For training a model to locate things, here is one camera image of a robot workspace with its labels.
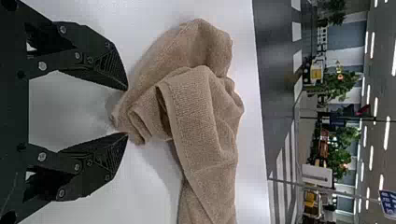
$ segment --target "tree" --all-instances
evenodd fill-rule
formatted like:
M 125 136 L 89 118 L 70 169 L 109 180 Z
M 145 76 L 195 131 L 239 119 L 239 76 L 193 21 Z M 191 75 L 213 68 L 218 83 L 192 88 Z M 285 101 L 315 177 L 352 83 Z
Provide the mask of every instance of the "tree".
M 355 83 L 359 80 L 356 73 L 348 71 L 342 74 L 325 74 L 323 82 L 316 86 L 304 87 L 308 95 L 324 95 L 327 97 L 324 105 L 331 100 L 339 97 L 339 101 L 343 102 L 347 98 L 347 93 L 352 90 Z
M 342 25 L 346 18 L 346 1 L 345 0 L 331 0 L 323 2 L 322 8 L 329 12 L 329 15 L 318 20 L 318 27 L 326 27 L 329 24 Z
M 329 145 L 328 167 L 332 169 L 332 174 L 336 179 L 342 179 L 347 174 L 347 165 L 352 162 L 351 155 L 343 148 Z
M 342 148 L 347 148 L 354 140 L 359 140 L 361 138 L 361 131 L 355 127 L 339 127 L 335 135 L 339 145 Z

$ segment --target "towel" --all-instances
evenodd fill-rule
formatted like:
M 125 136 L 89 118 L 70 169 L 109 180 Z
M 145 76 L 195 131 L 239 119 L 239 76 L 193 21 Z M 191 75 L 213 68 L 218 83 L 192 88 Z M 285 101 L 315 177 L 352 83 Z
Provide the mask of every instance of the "towel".
M 174 141 L 185 176 L 180 224 L 234 224 L 236 135 L 244 112 L 227 77 L 230 36 L 204 20 L 162 35 L 136 65 L 112 118 L 132 141 Z

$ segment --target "white table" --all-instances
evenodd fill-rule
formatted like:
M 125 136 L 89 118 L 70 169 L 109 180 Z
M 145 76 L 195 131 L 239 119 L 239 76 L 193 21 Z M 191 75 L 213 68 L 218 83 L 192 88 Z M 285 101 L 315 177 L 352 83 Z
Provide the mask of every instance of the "white table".
M 238 134 L 239 223 L 270 223 L 251 0 L 25 0 L 53 21 L 87 24 L 111 39 L 128 74 L 164 31 L 203 18 L 234 41 L 230 75 L 246 106 Z M 107 111 L 120 95 L 52 73 L 31 82 L 30 142 L 57 151 L 114 132 Z M 177 223 L 182 178 L 169 146 L 129 144 L 116 178 L 91 197 L 51 203 L 24 224 Z

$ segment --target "beige towel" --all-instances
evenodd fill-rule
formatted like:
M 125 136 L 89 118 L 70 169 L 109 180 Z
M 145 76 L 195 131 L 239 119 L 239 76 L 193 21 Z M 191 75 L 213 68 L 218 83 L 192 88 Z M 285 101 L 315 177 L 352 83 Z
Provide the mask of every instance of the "beige towel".
M 244 107 L 227 78 L 230 36 L 194 20 L 165 33 L 113 112 L 136 144 L 173 140 L 183 182 L 178 223 L 235 223 L 235 137 Z

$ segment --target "screw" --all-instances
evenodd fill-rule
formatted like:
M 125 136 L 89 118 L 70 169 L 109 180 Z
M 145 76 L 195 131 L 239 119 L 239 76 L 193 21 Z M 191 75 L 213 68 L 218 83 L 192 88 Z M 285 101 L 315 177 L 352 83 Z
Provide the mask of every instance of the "screw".
M 87 58 L 87 62 L 88 62 L 88 63 L 93 63 L 93 57 L 88 57 L 88 58 Z
M 81 167 L 79 166 L 79 164 L 76 164 L 76 165 L 75 165 L 75 171 L 79 171 L 80 168 L 81 168 Z
M 87 160 L 87 165 L 88 165 L 88 166 L 92 166 L 92 164 L 93 164 L 93 162 L 92 162 L 91 159 Z
M 38 158 L 39 161 L 45 161 L 47 159 L 47 153 L 45 152 L 40 152 L 40 154 L 38 154 Z
M 40 69 L 41 71 L 45 71 L 45 70 L 47 70 L 47 64 L 46 63 L 44 63 L 44 62 L 39 62 L 38 63 L 38 69 Z
M 81 58 L 81 54 L 79 54 L 78 52 L 75 53 L 76 59 L 80 59 Z
M 58 196 L 60 198 L 64 197 L 65 194 L 66 194 L 66 191 L 64 189 L 60 189 L 59 192 L 58 192 Z
M 67 28 L 65 26 L 61 26 L 59 28 L 59 31 L 61 31 L 61 33 L 65 35 L 67 33 Z

